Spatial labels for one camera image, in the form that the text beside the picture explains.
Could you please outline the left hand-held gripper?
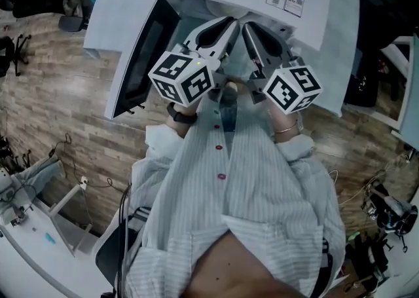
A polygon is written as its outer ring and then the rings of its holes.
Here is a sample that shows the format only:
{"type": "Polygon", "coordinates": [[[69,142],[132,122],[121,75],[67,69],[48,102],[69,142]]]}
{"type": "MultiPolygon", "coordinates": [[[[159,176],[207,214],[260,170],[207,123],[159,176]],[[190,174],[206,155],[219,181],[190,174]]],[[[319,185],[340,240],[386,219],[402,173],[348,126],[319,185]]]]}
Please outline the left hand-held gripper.
{"type": "Polygon", "coordinates": [[[239,32],[239,21],[223,16],[198,26],[183,44],[164,52],[148,73],[161,97],[191,106],[216,88],[214,73],[221,67],[222,58],[232,50],[239,32]]]}

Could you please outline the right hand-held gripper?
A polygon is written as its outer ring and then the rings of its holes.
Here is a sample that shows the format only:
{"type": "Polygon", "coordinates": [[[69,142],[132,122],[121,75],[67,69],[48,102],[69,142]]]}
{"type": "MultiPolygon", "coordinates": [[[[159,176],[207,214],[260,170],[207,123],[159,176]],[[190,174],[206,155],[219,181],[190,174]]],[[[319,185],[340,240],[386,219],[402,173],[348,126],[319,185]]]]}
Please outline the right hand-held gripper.
{"type": "Polygon", "coordinates": [[[250,75],[247,87],[254,104],[270,100],[288,115],[306,109],[321,94],[320,80],[311,66],[294,62],[290,67],[277,68],[292,57],[287,43],[277,33],[262,24],[246,22],[242,37],[257,68],[274,69],[271,74],[256,70],[250,75]]]}

